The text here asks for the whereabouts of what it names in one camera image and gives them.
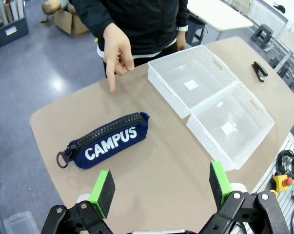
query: paper sticker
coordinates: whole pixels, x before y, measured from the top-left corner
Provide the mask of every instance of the paper sticker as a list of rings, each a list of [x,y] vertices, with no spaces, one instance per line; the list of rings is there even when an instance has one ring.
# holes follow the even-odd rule
[[[189,89],[189,90],[193,90],[193,89],[199,87],[198,84],[197,84],[193,79],[190,80],[190,81],[188,81],[188,82],[186,82],[186,83],[184,83],[184,85],[185,85],[185,86],[187,87],[187,89]]]
[[[12,28],[9,28],[6,30],[6,35],[9,36],[9,35],[15,33],[16,31],[17,31],[16,27],[13,26]]]
[[[236,128],[230,123],[227,122],[225,123],[221,129],[223,130],[223,132],[226,134],[226,136],[228,136],[230,133],[232,133],[233,131],[237,131]]]

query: stapler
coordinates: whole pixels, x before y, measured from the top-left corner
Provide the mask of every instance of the stapler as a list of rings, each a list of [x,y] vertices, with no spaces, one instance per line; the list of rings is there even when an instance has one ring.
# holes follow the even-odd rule
[[[256,73],[256,76],[260,82],[264,82],[264,78],[268,76],[266,70],[258,63],[254,62],[252,67]]]

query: white plastic basket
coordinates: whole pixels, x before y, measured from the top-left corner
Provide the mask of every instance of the white plastic basket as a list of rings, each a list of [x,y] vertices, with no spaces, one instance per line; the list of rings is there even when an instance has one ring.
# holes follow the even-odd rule
[[[241,83],[221,90],[195,109],[188,128],[224,169],[240,169],[274,125],[259,100]]]
[[[200,45],[148,62],[148,80],[181,118],[198,104],[238,81],[230,69]]]

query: pencil case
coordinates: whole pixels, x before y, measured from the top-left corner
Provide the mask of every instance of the pencil case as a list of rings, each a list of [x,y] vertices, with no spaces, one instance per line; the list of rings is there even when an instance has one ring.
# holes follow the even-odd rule
[[[66,168],[70,161],[83,169],[91,168],[118,152],[144,140],[148,132],[149,115],[133,113],[107,123],[89,134],[73,140],[57,154],[57,164]],[[60,163],[60,156],[65,165]]]

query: hand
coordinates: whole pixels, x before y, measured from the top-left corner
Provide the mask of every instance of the hand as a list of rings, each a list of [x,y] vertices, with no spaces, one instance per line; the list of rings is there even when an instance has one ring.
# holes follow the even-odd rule
[[[178,31],[177,32],[177,50],[185,50],[187,49],[187,43],[186,43],[186,32],[185,31]]]
[[[135,67],[128,37],[114,23],[110,23],[103,32],[104,55],[107,63],[106,75],[110,91],[116,90],[114,72],[120,76],[132,71]]]

